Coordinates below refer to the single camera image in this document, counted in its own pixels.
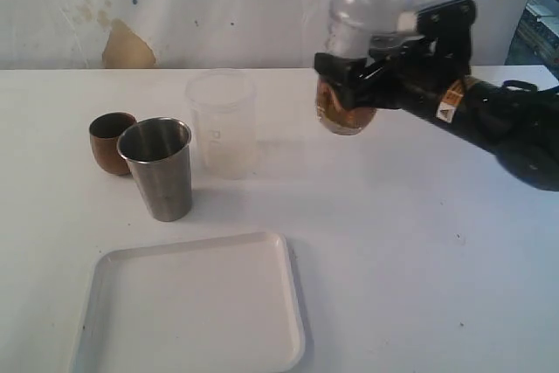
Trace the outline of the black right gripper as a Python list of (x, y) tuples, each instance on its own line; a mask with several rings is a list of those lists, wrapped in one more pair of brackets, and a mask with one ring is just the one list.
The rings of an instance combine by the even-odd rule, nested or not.
[(314, 70), (320, 79), (329, 80), (358, 80), (371, 75), (369, 82), (361, 85), (334, 88), (343, 110), (409, 110), (432, 105), (454, 83), (464, 89), (471, 74), (471, 56), (471, 31), (462, 29), (406, 41), (395, 52), (375, 53), (372, 75), (366, 58), (345, 59), (325, 52), (314, 55)]

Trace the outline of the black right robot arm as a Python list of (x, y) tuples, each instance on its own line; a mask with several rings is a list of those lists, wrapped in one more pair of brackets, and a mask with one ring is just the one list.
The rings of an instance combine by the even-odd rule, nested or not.
[(370, 59), (318, 52), (318, 91), (343, 123), (403, 110), (493, 155), (538, 190), (558, 189), (558, 89), (522, 80), (496, 86), (471, 74), (466, 38), (420, 37)]

